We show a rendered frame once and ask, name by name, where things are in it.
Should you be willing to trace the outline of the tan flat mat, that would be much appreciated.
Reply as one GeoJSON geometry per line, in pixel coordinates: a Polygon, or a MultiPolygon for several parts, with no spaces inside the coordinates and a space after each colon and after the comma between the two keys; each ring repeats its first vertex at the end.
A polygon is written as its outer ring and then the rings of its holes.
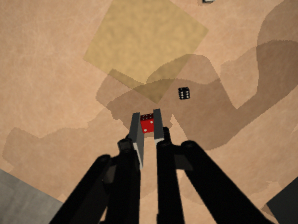
{"type": "Polygon", "coordinates": [[[83,59],[158,104],[208,32],[170,0],[113,0],[83,59]]]}

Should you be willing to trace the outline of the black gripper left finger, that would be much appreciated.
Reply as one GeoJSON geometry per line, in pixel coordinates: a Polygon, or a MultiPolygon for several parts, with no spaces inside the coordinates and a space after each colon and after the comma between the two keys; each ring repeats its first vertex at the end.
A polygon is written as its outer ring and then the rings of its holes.
{"type": "Polygon", "coordinates": [[[133,113],[129,133],[117,143],[119,155],[99,156],[49,224],[139,224],[144,158],[140,117],[133,113]]]}

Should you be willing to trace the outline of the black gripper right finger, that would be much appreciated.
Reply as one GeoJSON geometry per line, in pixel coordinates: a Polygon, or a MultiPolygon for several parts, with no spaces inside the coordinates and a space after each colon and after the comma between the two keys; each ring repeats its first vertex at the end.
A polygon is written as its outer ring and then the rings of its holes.
{"type": "Polygon", "coordinates": [[[156,224],[185,224],[176,169],[184,170],[217,224],[275,224],[260,212],[197,142],[187,140],[174,145],[169,128],[163,127],[160,109],[153,110],[153,121],[157,155],[156,224]]]}

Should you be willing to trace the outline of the red die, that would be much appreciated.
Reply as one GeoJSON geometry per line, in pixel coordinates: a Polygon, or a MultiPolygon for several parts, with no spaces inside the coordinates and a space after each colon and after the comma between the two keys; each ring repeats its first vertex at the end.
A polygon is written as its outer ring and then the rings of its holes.
{"type": "Polygon", "coordinates": [[[143,133],[154,132],[153,113],[141,115],[140,123],[143,133]]]}

